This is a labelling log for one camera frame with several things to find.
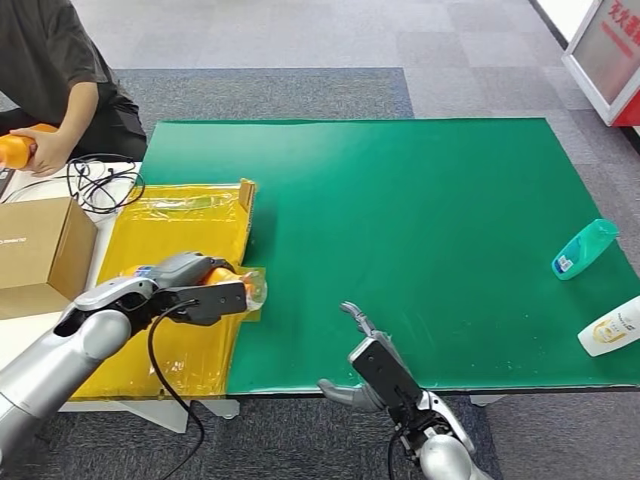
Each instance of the teal plastic bottle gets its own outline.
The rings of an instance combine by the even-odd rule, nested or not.
[[[553,259],[551,268],[560,280],[568,280],[593,263],[618,235],[614,223],[598,218],[580,230]]]

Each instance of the white container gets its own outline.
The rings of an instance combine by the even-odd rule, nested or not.
[[[640,296],[603,315],[578,334],[592,357],[629,345],[640,338]]]

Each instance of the robotic hand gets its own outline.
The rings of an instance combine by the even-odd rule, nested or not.
[[[0,467],[154,317],[207,326],[247,310],[247,287],[229,271],[222,259],[181,253],[143,276],[118,277],[76,298],[56,326],[0,371]],[[200,285],[214,273],[225,280]]]
[[[491,480],[473,463],[471,454],[475,448],[454,412],[435,393],[416,383],[389,336],[376,330],[356,305],[345,302],[340,307],[366,335],[349,355],[349,361],[365,384],[340,388],[323,379],[318,386],[329,400],[358,410],[386,408],[395,424],[395,433],[389,443],[390,479],[393,478],[393,444],[399,438],[407,455],[429,480]]]

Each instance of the table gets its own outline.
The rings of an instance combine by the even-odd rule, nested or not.
[[[640,292],[617,244],[574,280],[550,263],[599,213],[544,119],[168,122],[152,184],[257,182],[249,266],[261,320],[241,327],[230,395],[354,385],[362,335],[390,333],[426,388],[509,393],[635,386],[640,342],[592,358],[576,336]]]
[[[109,163],[109,168],[115,171],[122,171],[131,168],[128,163]],[[103,169],[100,165],[91,165],[91,176],[98,178]],[[9,187],[2,197],[4,200],[14,192],[42,179],[35,178],[29,173],[16,172]],[[130,187],[126,181],[118,181],[110,184],[107,190],[112,195],[120,198],[126,194]],[[34,186],[24,190],[23,193],[16,194],[12,201],[38,200],[44,198],[56,198],[68,195],[64,180],[54,180],[42,185]],[[95,286],[104,258],[115,216],[97,216],[90,214],[96,222],[98,232],[96,238],[94,256],[87,279],[87,289]],[[60,312],[34,315],[30,317],[15,318],[0,321],[0,369],[4,368],[14,358],[22,353],[35,340],[49,330],[58,321]],[[238,404],[235,400],[203,400],[201,403],[213,413],[226,418],[232,418],[238,414]],[[149,421],[168,428],[178,433],[186,429],[187,414],[180,405],[173,400],[128,400],[115,401],[105,398],[98,401],[71,401],[65,404],[60,411],[129,411]]]

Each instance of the yellow padded envelope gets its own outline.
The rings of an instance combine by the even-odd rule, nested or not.
[[[255,184],[149,186],[116,220],[98,283],[135,265],[198,251],[237,267],[251,228]],[[162,372],[183,397],[223,394],[233,343],[246,313],[211,327],[163,320],[154,335]],[[153,372],[140,332],[80,387],[74,400],[157,399],[168,395]]]

